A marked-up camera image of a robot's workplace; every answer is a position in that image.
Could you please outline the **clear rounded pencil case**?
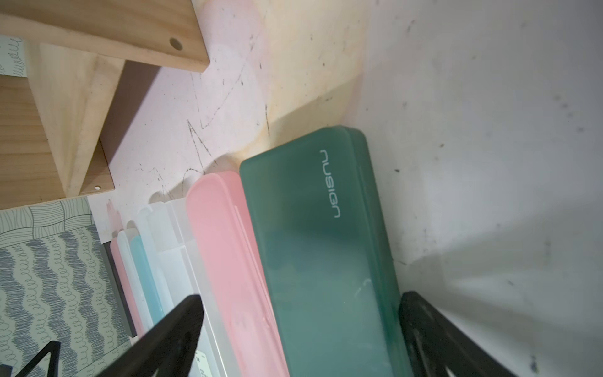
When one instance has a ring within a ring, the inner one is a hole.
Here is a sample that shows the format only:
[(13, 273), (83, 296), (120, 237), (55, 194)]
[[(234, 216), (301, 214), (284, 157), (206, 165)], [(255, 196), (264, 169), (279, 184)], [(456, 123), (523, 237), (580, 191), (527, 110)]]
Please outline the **clear rounded pencil case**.
[(149, 312), (147, 300), (144, 296), (141, 280), (133, 260), (131, 241), (136, 235), (138, 235), (138, 233), (134, 229), (121, 230), (117, 236), (117, 244), (132, 292), (134, 305), (136, 307), (136, 309), (132, 309), (132, 312), (136, 312), (138, 315), (140, 326), (137, 328), (137, 333), (141, 338), (153, 327), (153, 321)]

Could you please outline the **pink rounded pencil case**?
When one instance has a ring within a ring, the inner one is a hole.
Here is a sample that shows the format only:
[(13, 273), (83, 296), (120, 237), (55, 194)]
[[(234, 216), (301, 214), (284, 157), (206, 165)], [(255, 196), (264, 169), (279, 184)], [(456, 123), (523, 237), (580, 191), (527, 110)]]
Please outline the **pink rounded pencil case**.
[(127, 323), (127, 330), (132, 338), (142, 336), (143, 326), (141, 317), (133, 298), (132, 288), (130, 287), (130, 283), (127, 278), (127, 272), (116, 237), (114, 237), (109, 243), (109, 255), (112, 258), (112, 268), (114, 270), (114, 276), (119, 291), (120, 302), (123, 307), (125, 322)]

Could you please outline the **frosted rectangular pencil case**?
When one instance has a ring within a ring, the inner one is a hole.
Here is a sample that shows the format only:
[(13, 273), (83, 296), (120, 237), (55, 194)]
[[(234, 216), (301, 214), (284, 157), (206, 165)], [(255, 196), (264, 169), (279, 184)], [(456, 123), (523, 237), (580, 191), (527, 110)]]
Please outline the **frosted rectangular pencil case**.
[(204, 304), (205, 317), (197, 346), (199, 356), (196, 367), (198, 371), (193, 375), (204, 376), (205, 371), (209, 369), (212, 376), (240, 376), (238, 362), (188, 221), (185, 200), (176, 199), (164, 203), (168, 207), (169, 216), (174, 223), (177, 240), (183, 246), (182, 258), (190, 284), (188, 295), (199, 295)]

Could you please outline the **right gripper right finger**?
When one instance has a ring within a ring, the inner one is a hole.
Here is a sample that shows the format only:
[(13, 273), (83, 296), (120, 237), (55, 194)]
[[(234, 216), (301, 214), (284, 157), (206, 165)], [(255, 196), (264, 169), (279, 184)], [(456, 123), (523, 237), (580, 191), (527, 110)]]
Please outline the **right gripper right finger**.
[(419, 293), (403, 293), (398, 316), (414, 376), (513, 375)]

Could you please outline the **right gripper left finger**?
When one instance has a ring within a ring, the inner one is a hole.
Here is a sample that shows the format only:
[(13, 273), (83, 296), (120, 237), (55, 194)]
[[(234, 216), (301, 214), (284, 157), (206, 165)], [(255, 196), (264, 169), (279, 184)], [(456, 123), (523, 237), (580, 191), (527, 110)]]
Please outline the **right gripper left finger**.
[(204, 317), (202, 298), (187, 296), (100, 375), (187, 376)]

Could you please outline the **black rectangular pencil case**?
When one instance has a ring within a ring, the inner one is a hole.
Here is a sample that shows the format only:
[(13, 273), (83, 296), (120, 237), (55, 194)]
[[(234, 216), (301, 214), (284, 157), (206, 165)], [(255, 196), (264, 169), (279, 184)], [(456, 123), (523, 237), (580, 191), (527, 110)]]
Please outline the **black rectangular pencil case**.
[(125, 293), (124, 293), (122, 284), (119, 279), (119, 274), (118, 274), (118, 270), (116, 267), (116, 263), (113, 258), (112, 252), (111, 252), (111, 243), (110, 242), (103, 243), (103, 248), (104, 249), (101, 252), (101, 257), (103, 259), (105, 268), (108, 273), (108, 279), (110, 281), (111, 288), (113, 290), (113, 295), (116, 300), (116, 304), (117, 304), (121, 322), (125, 328), (127, 335), (130, 338), (134, 338), (137, 335), (137, 333), (136, 333), (136, 329), (135, 329), (135, 326), (133, 323), (133, 318), (130, 314), (130, 311), (129, 311), (129, 308), (127, 305)]

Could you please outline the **dark green pencil case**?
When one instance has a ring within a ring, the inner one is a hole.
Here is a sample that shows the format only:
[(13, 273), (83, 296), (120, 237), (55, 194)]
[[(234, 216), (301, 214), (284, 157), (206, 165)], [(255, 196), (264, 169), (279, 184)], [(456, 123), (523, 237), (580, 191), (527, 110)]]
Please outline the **dark green pencil case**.
[(400, 290), (364, 134), (325, 127), (243, 161), (293, 376), (410, 376)]

